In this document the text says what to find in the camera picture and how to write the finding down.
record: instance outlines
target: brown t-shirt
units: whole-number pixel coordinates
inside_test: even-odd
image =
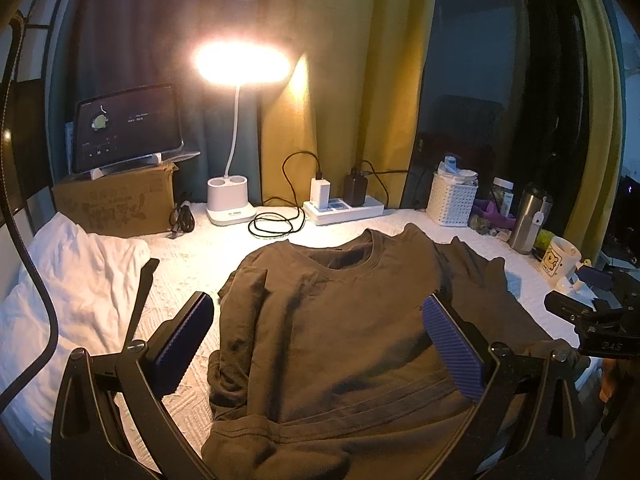
[[[548,335],[508,292],[504,260],[415,225],[339,248],[277,242],[222,290],[209,362],[215,421],[202,457],[220,480],[417,478],[471,406],[422,323],[439,290],[487,341]]]

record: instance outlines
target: black hose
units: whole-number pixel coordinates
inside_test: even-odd
[[[22,45],[22,38],[24,37],[24,17],[21,12],[16,12],[9,22],[12,28],[12,42],[9,50],[9,56],[4,66],[4,75],[2,76],[2,86],[0,86],[0,99],[2,99],[2,114],[0,115],[0,212],[4,217],[9,236],[14,243],[18,256],[22,260],[27,273],[33,281],[38,294],[42,298],[42,303],[47,311],[49,317],[49,341],[45,346],[37,359],[27,366],[27,369],[23,371],[15,380],[9,384],[7,389],[0,394],[0,413],[4,412],[6,407],[14,400],[15,396],[42,370],[45,365],[53,357],[58,346],[58,318],[56,317],[56,311],[53,306],[53,301],[47,292],[47,288],[42,281],[38,273],[38,269],[33,263],[33,260],[29,256],[29,251],[24,245],[24,241],[18,231],[18,226],[15,223],[13,211],[9,204],[9,196],[6,188],[6,181],[4,175],[4,153],[2,152],[5,145],[8,145],[8,141],[4,139],[4,122],[6,120],[6,112],[9,102],[9,88],[12,76],[15,72],[15,67],[18,59],[18,53]]]

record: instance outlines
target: tablet screen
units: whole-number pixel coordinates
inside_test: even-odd
[[[171,85],[135,88],[81,102],[74,121],[75,173],[182,145]]]

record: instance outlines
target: thermos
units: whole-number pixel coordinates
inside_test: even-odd
[[[511,231],[509,245],[521,254],[529,254],[540,228],[549,216],[553,200],[542,188],[529,184],[520,199],[518,219]]]

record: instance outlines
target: white charger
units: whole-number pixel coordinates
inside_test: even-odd
[[[324,178],[311,179],[311,202],[318,211],[323,211],[329,207],[329,190],[331,183]]]

